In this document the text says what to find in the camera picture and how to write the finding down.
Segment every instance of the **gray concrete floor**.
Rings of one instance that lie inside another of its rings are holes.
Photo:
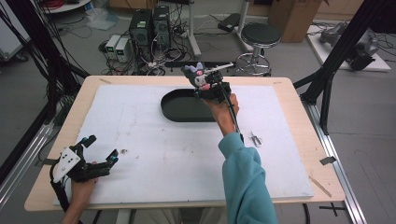
[[[77,21],[84,16],[81,10],[59,15],[57,21]],[[196,27],[207,17],[197,20]],[[122,34],[129,26],[128,20],[120,20],[117,26],[107,31],[89,29],[86,20],[73,24],[74,30],[62,37],[65,47],[76,61],[90,74],[100,75],[106,69],[106,61],[98,46],[111,34]],[[207,27],[216,26],[210,22]],[[242,46],[235,35],[196,36],[202,51],[203,62],[232,62],[239,56]],[[396,39],[389,36],[396,44]],[[273,77],[288,77],[300,80],[316,72],[320,63],[307,40],[303,43],[281,43],[265,51],[273,68]],[[380,50],[383,59],[396,60],[395,56]],[[396,64],[382,72],[352,72],[339,70],[333,81],[329,114],[329,132],[343,164],[346,175],[357,196],[368,223],[396,223]],[[0,67],[0,162],[16,146],[33,119],[46,103],[46,81],[39,75],[32,61],[10,62]],[[166,76],[180,76],[166,69]],[[302,87],[297,92],[304,92]],[[46,147],[43,155],[50,149]],[[17,186],[7,204],[0,211],[2,223],[54,223],[61,212],[26,212],[23,208],[27,195],[40,171],[32,166]],[[329,203],[308,205],[312,223],[350,223],[346,211],[319,209]],[[280,223],[305,223],[301,204],[276,206]],[[196,216],[196,211],[184,211],[186,216]],[[95,211],[87,211],[82,220],[92,222]],[[117,211],[102,213],[98,223],[115,223]]]

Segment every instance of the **wooden table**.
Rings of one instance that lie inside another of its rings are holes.
[[[313,202],[341,202],[345,193],[338,181],[334,169],[330,164],[322,165],[319,161],[326,158],[326,153],[319,142],[318,136],[306,115],[300,98],[292,86],[291,81],[284,77],[225,77],[231,85],[263,85],[273,86],[289,125],[294,143],[298,148],[306,173],[314,191],[314,197],[298,200],[274,200],[274,203],[313,203]],[[189,86],[184,77],[87,77],[76,101],[59,132],[49,159],[57,159],[65,146],[72,146],[78,138],[81,127],[90,110],[95,93],[100,85],[165,85]],[[50,186],[50,167],[44,166],[29,194],[25,209],[27,211],[61,210],[53,205],[55,193]],[[150,207],[186,207],[186,206],[220,206],[224,203],[189,202],[189,203],[141,203],[141,204],[106,204],[92,205],[91,209],[117,208],[150,208]]]

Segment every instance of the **chair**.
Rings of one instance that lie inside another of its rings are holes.
[[[253,52],[244,53],[236,59],[237,72],[243,71],[256,77],[270,77],[271,67],[264,57],[264,49],[272,48],[279,43],[279,31],[271,25],[250,23],[242,29],[241,38],[253,47]]]

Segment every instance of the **teal jacket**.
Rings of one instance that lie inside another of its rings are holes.
[[[276,211],[265,186],[265,171],[254,147],[245,147],[239,133],[220,141],[228,223],[277,223]]]

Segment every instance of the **human arm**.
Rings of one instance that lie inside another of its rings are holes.
[[[235,94],[230,95],[235,115],[239,111]],[[224,137],[219,149],[225,157],[222,176],[229,223],[277,223],[276,211],[265,186],[265,171],[254,147],[245,147],[235,132],[228,105],[205,101]]]
[[[75,224],[85,208],[90,204],[91,194],[97,179],[90,179],[86,182],[75,182],[72,180],[72,201],[64,214],[62,224]]]

